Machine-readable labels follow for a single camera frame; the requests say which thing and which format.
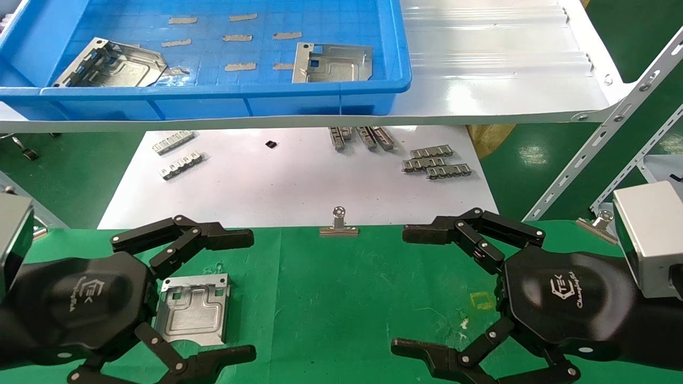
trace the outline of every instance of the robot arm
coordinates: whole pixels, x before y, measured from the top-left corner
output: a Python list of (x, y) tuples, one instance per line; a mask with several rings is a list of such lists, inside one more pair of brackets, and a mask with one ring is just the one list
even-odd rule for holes
[[(506, 260), (481, 234), (521, 250)], [(486, 272), (498, 275), (501, 318), (464, 351), (394, 339), (392, 353), (421, 359), (432, 376), (464, 384), (573, 383), (581, 372), (564, 355), (683, 370), (683, 361), (663, 347), (683, 343), (677, 331), (683, 302), (646, 299), (625, 259), (547, 252), (541, 249), (544, 237), (537, 228), (479, 208), (459, 217), (437, 217), (430, 225), (407, 225), (406, 242), (455, 243)], [(500, 379), (486, 374), (479, 363), (508, 336), (549, 367)]]
[[(29, 216), (19, 226), (28, 223), (32, 229), (31, 210), (24, 212)], [(170, 242), (149, 267), (134, 256)], [(21, 265), (25, 253), (16, 251), (16, 240), (12, 244), (5, 261)], [(220, 223), (176, 216), (112, 236), (111, 244), (115, 253), (106, 258), (66, 258), (11, 270), (4, 264), (3, 276), (12, 283), (0, 302), (0, 370), (85, 359), (69, 374), (69, 383), (130, 384), (100, 370), (142, 341), (168, 367), (159, 383), (212, 383), (223, 367), (256, 358), (248, 345), (183, 359), (150, 326), (158, 302), (157, 279), (166, 279), (202, 249), (252, 246), (251, 230), (227, 231)]]

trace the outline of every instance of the green work surface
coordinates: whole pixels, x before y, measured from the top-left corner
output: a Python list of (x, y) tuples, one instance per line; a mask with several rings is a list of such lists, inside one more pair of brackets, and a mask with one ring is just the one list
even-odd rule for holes
[[(536, 223), (549, 251), (619, 249), (571, 221)], [(223, 370), (219, 383), (430, 383), (425, 364), (390, 353), (393, 338), (462, 349), (489, 327), (495, 279), (455, 245), (413, 245), (401, 227), (361, 228), (358, 238), (320, 238), (317, 228), (255, 230), (255, 245), (203, 251), (175, 275), (229, 273), (233, 281), (226, 344), (253, 344), (257, 359)], [(95, 258), (111, 253), (115, 232), (55, 230), (36, 241), (29, 262)], [(500, 246), (508, 255), (514, 249)], [(140, 255), (147, 261), (155, 252)], [(173, 345), (184, 355), (192, 342)], [(683, 373), (570, 357), (580, 383), (681, 383)], [(76, 363), (0, 372), (0, 383), (65, 383)], [(508, 340), (482, 364), (494, 376), (542, 368), (544, 362)], [(154, 383), (165, 367), (140, 343), (104, 373)]]

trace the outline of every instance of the blue crate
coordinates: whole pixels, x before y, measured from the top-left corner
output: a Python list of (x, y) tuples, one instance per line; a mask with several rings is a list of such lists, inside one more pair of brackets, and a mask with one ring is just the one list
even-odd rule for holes
[[(169, 25), (171, 17), (198, 21)], [(296, 31), (303, 37), (273, 40)], [(223, 41), (234, 34), (253, 40)], [(149, 87), (50, 87), (94, 37), (161, 52), (190, 74)], [(161, 46), (187, 38), (192, 44)], [(292, 71), (273, 64), (293, 63), (297, 42), (373, 46), (372, 77), (292, 84)], [(224, 70), (243, 62), (257, 68)], [(30, 0), (0, 36), (0, 100), (30, 120), (385, 115), (410, 80), (399, 0)]]

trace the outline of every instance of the metal bracket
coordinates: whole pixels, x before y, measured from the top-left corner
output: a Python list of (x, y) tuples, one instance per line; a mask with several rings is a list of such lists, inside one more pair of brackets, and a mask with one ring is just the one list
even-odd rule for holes
[(334, 221), (331, 227), (320, 228), (321, 237), (333, 237), (333, 236), (344, 236), (344, 237), (355, 237), (358, 236), (358, 228), (347, 227), (344, 223), (344, 216), (346, 216), (346, 210), (343, 206), (337, 206), (332, 211), (334, 216)]
[(671, 129), (671, 127), (680, 119), (683, 117), (683, 104), (678, 107), (675, 112), (669, 116), (667, 121), (650, 137), (650, 140), (647, 141), (647, 143), (636, 153), (635, 156), (633, 156), (633, 159), (631, 159), (628, 164), (622, 169), (622, 171), (619, 173), (617, 177), (614, 178), (614, 180), (610, 181), (609, 185), (607, 188), (604, 189), (604, 191), (598, 196), (598, 198), (591, 204), (591, 211), (595, 213), (596, 215), (598, 214), (600, 210), (600, 204), (609, 196), (610, 193), (614, 191), (614, 189), (619, 185), (619, 183), (622, 182), (622, 180), (628, 175), (629, 172), (631, 172), (632, 169), (641, 167), (641, 162), (645, 155), (654, 147), (657, 142), (664, 137), (664, 134)]
[(94, 38), (52, 86), (146, 87), (167, 67), (158, 52)]
[(585, 219), (579, 217), (576, 220), (576, 224), (578, 224), (579, 227), (590, 231), (592, 234), (599, 236), (601, 239), (616, 245), (619, 244), (619, 239), (616, 236), (613, 236), (607, 230), (607, 226), (612, 222), (612, 220), (614, 220), (614, 215), (612, 212), (608, 210), (601, 210), (600, 213), (598, 213), (598, 217), (593, 220), (593, 222), (586, 221)]
[(167, 342), (194, 341), (200, 346), (223, 345), (227, 298), (227, 273), (164, 280), (154, 328)]
[[(315, 47), (322, 53), (315, 53)], [(365, 81), (372, 76), (372, 47), (365, 45), (313, 44), (296, 45), (293, 83)]]
[(553, 205), (557, 198), (572, 184), (583, 168), (593, 160), (595, 155), (614, 136), (626, 120), (640, 107), (645, 99), (654, 91), (667, 75), (683, 59), (683, 27), (673, 36), (671, 41), (659, 53), (657, 58), (641, 75), (631, 92), (619, 103), (610, 116), (596, 129), (583, 147), (574, 155), (549, 188), (541, 195), (536, 204), (524, 216), (524, 221), (535, 221)]

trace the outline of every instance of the metal sheet part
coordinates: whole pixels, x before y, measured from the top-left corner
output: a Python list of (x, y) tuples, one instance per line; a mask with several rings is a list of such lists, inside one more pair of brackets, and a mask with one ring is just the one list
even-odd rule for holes
[(225, 35), (223, 41), (251, 41), (253, 35)]
[(255, 69), (256, 69), (256, 63), (237, 63), (237, 64), (228, 64), (225, 66), (226, 72), (234, 72), (236, 70), (255, 70)]
[(161, 46), (163, 46), (164, 48), (168, 48), (170, 46), (180, 46), (180, 45), (190, 45), (190, 44), (192, 44), (192, 39), (167, 41), (167, 42), (161, 43)]
[(294, 63), (275, 63), (273, 64), (274, 70), (293, 70)]
[[(322, 47), (322, 53), (313, 49)], [(293, 83), (366, 81), (372, 76), (372, 47), (365, 45), (296, 45)]]
[(195, 138), (195, 133), (193, 131), (179, 131), (172, 134), (170, 137), (154, 144), (152, 149), (162, 155), (170, 150), (180, 147), (182, 144)]
[(185, 68), (166, 68), (161, 76), (180, 76), (181, 74), (190, 74), (190, 71)]
[(429, 148), (420, 148), (418, 150), (410, 151), (410, 157), (412, 157), (413, 159), (422, 159), (436, 156), (453, 156), (453, 149), (451, 149), (451, 146), (445, 145)]
[(196, 22), (196, 17), (171, 17), (169, 19), (169, 24), (194, 24)]
[(332, 145), (335, 146), (336, 150), (344, 149), (344, 136), (338, 126), (330, 127), (330, 139), (332, 139)]
[(389, 151), (393, 149), (394, 141), (383, 127), (373, 126), (372, 134), (375, 136), (375, 140), (379, 143), (383, 150)]
[(368, 126), (357, 126), (356, 131), (358, 131), (358, 136), (361, 137), (361, 141), (365, 144), (367, 149), (373, 150), (377, 148), (377, 141), (375, 136), (372, 135), (372, 130)]
[(62, 72), (53, 87), (146, 87), (167, 64), (154, 51), (94, 38)]
[(273, 34), (273, 40), (299, 39), (302, 36), (301, 32), (279, 32)]
[(427, 178), (436, 180), (438, 178), (457, 178), (460, 176), (470, 176), (472, 170), (467, 164), (441, 165), (438, 167), (426, 168)]
[(182, 172), (185, 172), (186, 170), (201, 163), (203, 160), (204, 154), (194, 151), (182, 159), (172, 163), (168, 167), (162, 168), (159, 171), (159, 175), (161, 175), (161, 178), (164, 180), (171, 180)]
[(418, 172), (425, 170), (425, 168), (438, 167), (441, 165), (446, 165), (446, 161), (443, 159), (443, 157), (403, 160), (403, 172)]
[(166, 340), (190, 340), (200, 346), (223, 345), (229, 276), (170, 277), (161, 286), (154, 328)]
[(347, 227), (344, 223), (346, 216), (346, 209), (343, 206), (336, 206), (332, 210), (334, 220), (331, 227), (320, 228), (321, 237), (356, 237), (358, 236), (358, 228)]
[(253, 20), (258, 17), (258, 14), (237, 14), (230, 16), (230, 21), (244, 21)]

